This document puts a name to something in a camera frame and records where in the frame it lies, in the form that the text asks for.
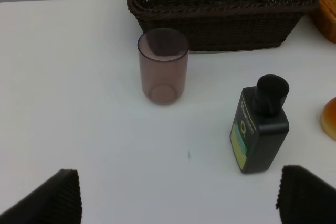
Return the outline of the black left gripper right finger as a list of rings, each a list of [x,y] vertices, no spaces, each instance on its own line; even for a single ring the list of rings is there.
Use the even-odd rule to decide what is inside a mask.
[[[276,209],[282,223],[335,223],[335,188],[302,166],[284,166]]]

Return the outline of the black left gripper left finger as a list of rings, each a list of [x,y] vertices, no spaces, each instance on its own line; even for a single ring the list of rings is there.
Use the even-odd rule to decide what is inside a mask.
[[[61,169],[1,214],[1,223],[76,223],[82,221],[78,171]]]

